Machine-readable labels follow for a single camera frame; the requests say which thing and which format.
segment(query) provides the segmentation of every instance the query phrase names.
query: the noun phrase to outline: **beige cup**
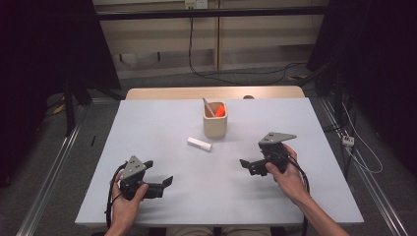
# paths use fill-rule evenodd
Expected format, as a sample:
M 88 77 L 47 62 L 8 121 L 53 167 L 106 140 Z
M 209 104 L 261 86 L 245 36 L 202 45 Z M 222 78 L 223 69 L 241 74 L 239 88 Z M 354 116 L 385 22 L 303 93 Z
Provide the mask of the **beige cup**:
M 203 124 L 205 127 L 205 135 L 207 138 L 218 139 L 224 137 L 227 131 L 227 107 L 224 102 L 210 102 L 208 104 L 214 112 L 221 105 L 224 106 L 224 116 L 212 117 L 209 110 L 203 106 Z

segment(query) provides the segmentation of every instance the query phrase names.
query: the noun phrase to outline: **hand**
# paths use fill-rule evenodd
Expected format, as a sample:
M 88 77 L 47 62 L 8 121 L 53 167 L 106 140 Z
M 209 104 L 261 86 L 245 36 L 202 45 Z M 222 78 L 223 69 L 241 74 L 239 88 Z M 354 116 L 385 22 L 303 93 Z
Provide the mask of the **hand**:
M 129 201 L 120 195 L 119 185 L 122 172 L 119 172 L 113 184 L 113 211 L 112 211 L 112 223 L 105 235 L 126 235 L 135 223 L 136 216 L 138 215 L 139 203 L 144 198 L 145 193 L 148 190 L 148 185 L 142 185 L 137 191 L 135 196 Z
M 283 145 L 289 155 L 297 160 L 297 153 L 290 146 L 286 144 Z M 282 192 L 291 200 L 293 204 L 297 205 L 303 197 L 309 195 L 304 187 L 300 172 L 291 163 L 288 164 L 287 169 L 283 174 L 279 172 L 278 168 L 270 162 L 266 164 L 266 168 L 269 173 L 273 175 L 273 179 L 278 183 Z

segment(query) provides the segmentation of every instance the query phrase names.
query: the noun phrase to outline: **black cable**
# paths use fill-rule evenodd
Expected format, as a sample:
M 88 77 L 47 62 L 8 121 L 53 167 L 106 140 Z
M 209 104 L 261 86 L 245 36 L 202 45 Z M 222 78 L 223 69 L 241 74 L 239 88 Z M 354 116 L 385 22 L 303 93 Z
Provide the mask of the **black cable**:
M 117 168 L 117 170 L 116 170 L 116 172 L 114 173 L 113 178 L 111 179 L 111 182 L 110 182 L 110 190 L 108 191 L 108 198 L 107 198 L 107 209 L 106 209 L 106 211 L 104 212 L 104 213 L 105 213 L 105 220 L 106 220 L 106 223 L 107 223 L 107 227 L 108 227 L 108 228 L 110 228 L 110 226 L 111 226 L 111 207 L 113 206 L 113 202 L 114 202 L 117 198 L 119 198 L 119 197 L 120 197 L 120 195 L 119 195 L 119 196 L 117 196 L 116 198 L 114 198 L 113 202 L 111 202 L 111 195 L 112 195 L 112 193 L 113 193 L 113 185 L 114 185 L 114 181 L 116 180 L 116 176 L 117 176 L 117 174 L 120 172 L 120 170 L 122 170 L 122 169 L 124 169 L 124 168 L 126 167 L 127 163 L 128 163 L 128 162 L 126 161 L 124 164 L 120 165 L 120 166 Z
M 213 72 L 213 73 L 208 73 L 208 74 L 200 74 L 199 72 L 197 72 L 194 67 L 193 64 L 191 62 L 191 51 L 193 49 L 193 31 L 194 31 L 194 19 L 190 18 L 190 43 L 189 43 L 189 47 L 188 47 L 188 63 L 189 63 L 189 67 L 191 72 L 201 78 L 204 79 L 210 79 L 210 80 L 216 80 L 216 81 L 221 81 L 221 82 L 225 82 L 225 83 L 229 83 L 232 85 L 236 85 L 236 86 L 270 86 L 272 84 L 278 83 L 279 81 L 283 80 L 286 74 L 286 70 L 299 66 L 299 65 L 305 65 L 307 63 L 289 63 L 287 64 L 283 69 L 280 70 L 275 70 L 275 71 L 269 71 L 269 72 Z M 241 84 L 241 83 L 236 83 L 236 82 L 230 82 L 230 81 L 226 81 L 220 78 L 215 78 L 212 77 L 214 75 L 267 75 L 267 74 L 273 74 L 273 73 L 279 73 L 279 72 L 284 72 L 282 74 L 282 76 L 273 82 L 270 83 L 266 83 L 266 84 L 260 84 L 260 85 L 245 85 L 245 84 Z

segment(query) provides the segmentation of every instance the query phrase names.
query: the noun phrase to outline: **gray carpet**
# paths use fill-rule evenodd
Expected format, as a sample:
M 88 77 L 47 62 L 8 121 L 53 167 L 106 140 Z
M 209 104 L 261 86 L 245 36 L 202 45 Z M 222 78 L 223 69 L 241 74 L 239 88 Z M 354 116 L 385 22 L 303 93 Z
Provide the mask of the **gray carpet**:
M 276 69 L 248 69 L 240 70 L 239 72 L 259 73 L 272 70 Z M 298 66 L 289 69 L 286 76 L 307 74 L 308 70 L 304 66 Z M 234 74 L 214 75 L 211 77 L 217 77 L 218 79 L 232 83 L 257 86 L 277 81 L 281 78 L 281 75 L 279 73 Z M 293 85 L 294 81 L 288 81 L 286 76 L 283 80 L 274 83 L 274 85 Z M 235 86 L 218 80 L 203 79 L 193 74 L 122 80 L 121 83 L 123 88 L 122 93 L 126 93 L 130 88 Z M 320 99 L 314 93 L 313 85 L 308 84 L 303 89 L 306 95 L 310 97 L 322 126 L 329 125 L 329 119 L 320 103 Z M 100 96 L 95 91 L 92 91 L 91 94 Z M 397 161 L 389 144 L 377 138 L 372 124 L 361 112 L 359 107 L 355 106 L 354 110 L 356 115 L 352 112 L 352 115 L 356 116 L 357 130 L 384 165 L 384 171 L 380 174 L 375 174 L 375 178 L 398 212 L 409 234 L 417 235 L 416 177 L 411 175 Z M 74 142 L 73 149 L 68 156 L 61 175 L 52 190 L 51 197 L 37 224 L 34 235 L 90 235 L 93 232 L 105 230 L 87 229 L 76 225 L 74 221 L 105 145 L 117 109 L 117 102 L 113 102 L 112 104 L 92 104 L 88 107 L 86 120 Z M 35 144 L 33 144 L 32 151 L 22 164 L 20 171 L 13 176 L 12 185 L 0 190 L 1 235 L 17 234 L 54 158 L 62 146 L 66 132 L 65 122 L 64 113 L 45 116 L 45 119 L 39 127 L 37 139 Z M 342 169 L 343 162 L 340 140 L 335 132 L 328 132 L 326 135 Z M 94 136 L 95 141 L 92 146 L 91 141 Z M 370 167 L 377 169 L 379 167 L 378 163 L 373 159 L 367 149 L 359 142 L 356 142 L 356 146 L 364 155 Z M 365 223 L 345 226 L 348 232 L 352 235 L 392 235 L 380 214 L 380 210 L 374 203 L 368 189 L 353 165 L 350 166 L 347 182 L 352 189 L 353 196 L 365 219 Z M 297 228 L 288 230 L 292 230 L 291 232 L 293 233 L 291 235 L 300 235 L 300 231 Z M 132 234 L 147 235 L 147 232 L 146 229 L 136 228 Z M 311 227 L 309 228 L 308 235 L 316 235 Z

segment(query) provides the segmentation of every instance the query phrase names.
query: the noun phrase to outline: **white table top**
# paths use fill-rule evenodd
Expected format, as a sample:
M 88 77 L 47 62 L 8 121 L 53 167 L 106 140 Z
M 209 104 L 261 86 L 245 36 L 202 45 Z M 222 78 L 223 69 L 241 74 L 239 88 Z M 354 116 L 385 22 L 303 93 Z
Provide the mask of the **white table top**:
M 201 99 L 122 101 L 76 223 L 105 225 L 108 183 L 134 154 L 142 162 L 153 160 L 145 181 L 174 176 L 163 198 L 141 203 L 139 225 L 300 224 L 303 214 L 271 175 L 251 176 L 239 162 L 263 158 L 258 141 L 268 132 L 297 136 L 285 143 L 297 151 L 311 195 L 330 217 L 363 222 L 308 98 L 222 101 L 229 116 L 220 140 L 204 136 Z M 188 146 L 189 137 L 211 143 L 211 152 Z

